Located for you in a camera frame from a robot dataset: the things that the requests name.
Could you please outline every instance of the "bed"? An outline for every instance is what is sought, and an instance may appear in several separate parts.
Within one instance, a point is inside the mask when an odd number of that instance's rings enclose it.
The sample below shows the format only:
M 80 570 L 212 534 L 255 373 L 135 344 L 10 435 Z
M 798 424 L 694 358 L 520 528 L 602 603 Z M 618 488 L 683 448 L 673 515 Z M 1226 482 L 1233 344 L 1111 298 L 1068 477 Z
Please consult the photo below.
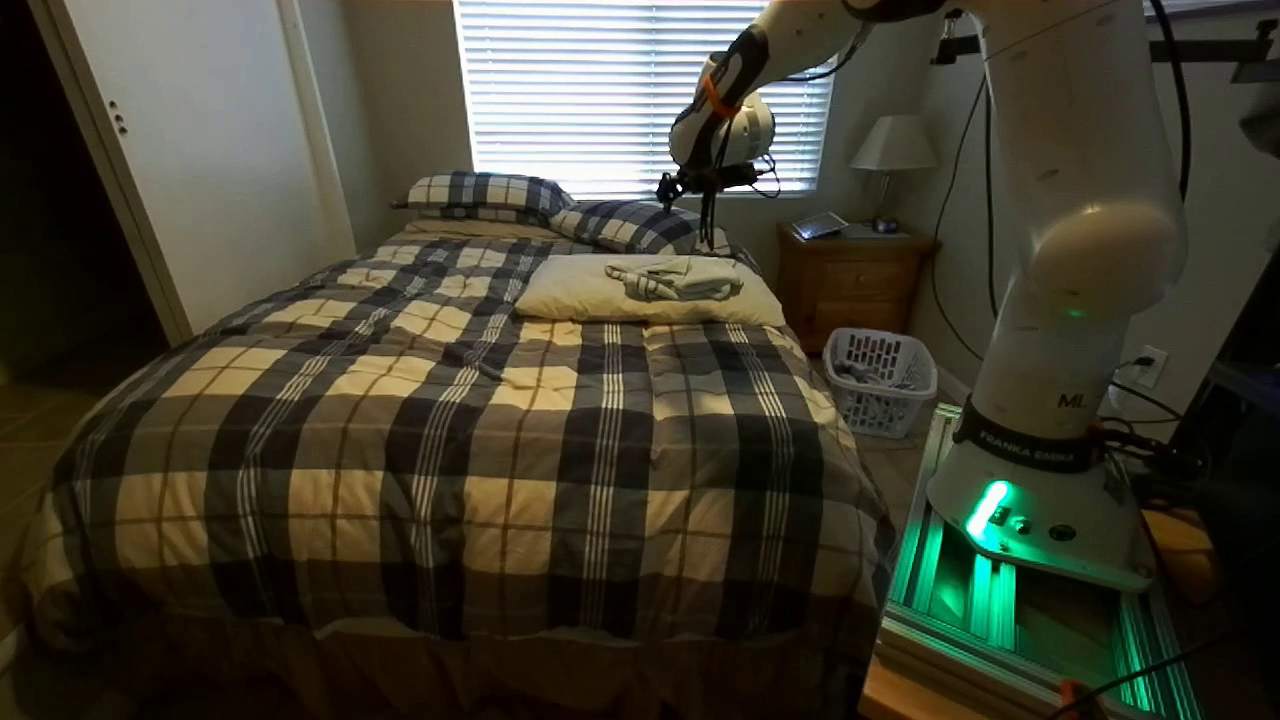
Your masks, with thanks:
M 452 174 L 368 260 L 101 399 L 19 583 L 33 637 L 109 649 L 135 701 L 272 676 L 312 717 L 847 717 L 891 546 L 744 260 Z

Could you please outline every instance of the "table lamp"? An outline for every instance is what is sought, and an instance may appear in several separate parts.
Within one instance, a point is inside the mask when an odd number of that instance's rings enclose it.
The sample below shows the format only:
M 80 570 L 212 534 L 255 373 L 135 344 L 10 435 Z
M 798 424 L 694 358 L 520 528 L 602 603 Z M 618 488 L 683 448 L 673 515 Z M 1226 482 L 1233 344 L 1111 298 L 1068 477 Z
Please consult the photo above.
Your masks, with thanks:
M 933 169 L 933 145 L 924 138 L 920 117 L 882 117 L 875 129 L 864 138 L 864 145 L 853 153 L 853 169 L 871 177 L 875 203 L 871 203 L 871 228 L 897 233 L 900 223 L 890 215 L 890 184 L 900 174 L 924 174 Z

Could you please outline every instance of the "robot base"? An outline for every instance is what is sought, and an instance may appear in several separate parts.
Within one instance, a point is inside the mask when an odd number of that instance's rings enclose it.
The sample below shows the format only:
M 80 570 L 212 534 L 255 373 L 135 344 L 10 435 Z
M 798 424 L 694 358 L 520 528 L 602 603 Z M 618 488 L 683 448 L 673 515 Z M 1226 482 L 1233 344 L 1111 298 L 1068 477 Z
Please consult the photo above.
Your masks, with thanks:
M 933 701 L 955 708 L 948 717 L 1056 717 L 1068 685 L 1098 690 L 1180 656 L 1161 580 L 1146 593 L 1116 593 L 1098 583 L 1111 571 L 1078 580 L 1062 571 L 1062 558 L 1043 571 L 1008 566 L 982 554 L 963 525 L 937 515 L 924 482 L 954 455 L 955 424 L 959 410 L 942 405 L 920 455 L 875 661 L 924 697 L 937 691 Z M 1136 566 L 1156 566 L 1148 542 L 1136 542 Z M 900 685 L 882 691 L 871 674 L 864 706 L 875 708 L 885 697 L 885 708 L 897 708 L 897 691 Z M 1206 714 L 1188 668 L 1170 663 L 1106 691 L 1099 717 L 1201 720 Z
M 1116 593 L 1146 593 L 1156 575 L 1128 485 L 1106 466 L 1043 473 L 968 440 L 948 445 L 924 485 L 933 512 L 994 560 Z

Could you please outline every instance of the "plaid comforter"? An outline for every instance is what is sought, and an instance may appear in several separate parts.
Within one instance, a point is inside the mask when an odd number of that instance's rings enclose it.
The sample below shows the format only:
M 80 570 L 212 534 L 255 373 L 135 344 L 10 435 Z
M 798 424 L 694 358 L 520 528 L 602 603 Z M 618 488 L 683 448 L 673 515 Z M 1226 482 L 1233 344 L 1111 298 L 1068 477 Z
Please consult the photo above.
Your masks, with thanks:
M 422 223 L 118 388 L 33 528 L 37 630 L 770 640 L 882 614 L 891 528 L 793 331 L 549 326 L 546 228 Z

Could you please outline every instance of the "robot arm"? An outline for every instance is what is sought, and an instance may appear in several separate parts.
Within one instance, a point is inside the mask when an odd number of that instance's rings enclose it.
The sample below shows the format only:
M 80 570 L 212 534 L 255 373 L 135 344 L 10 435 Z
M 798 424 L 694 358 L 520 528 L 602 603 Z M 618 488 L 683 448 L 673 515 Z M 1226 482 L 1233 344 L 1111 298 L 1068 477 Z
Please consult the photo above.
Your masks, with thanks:
M 724 189 L 727 163 L 770 149 L 763 131 L 740 129 L 752 87 L 819 66 L 862 23 L 937 9 L 942 0 L 774 0 L 705 70 L 696 101 L 673 125 L 681 177 L 705 193 Z M 983 23 L 995 149 L 1030 253 L 928 500 L 990 558 L 1136 593 L 1148 583 L 1148 570 L 1133 560 L 1136 512 L 1106 477 L 1094 424 L 1128 320 L 1161 301 L 1183 260 L 1141 0 L 959 9 Z
M 788 82 L 857 43 L 868 23 L 937 11 L 944 0 L 770 0 L 702 72 L 694 106 L 673 125 L 681 184 L 718 193 L 757 180 L 752 162 L 774 145 L 760 85 Z

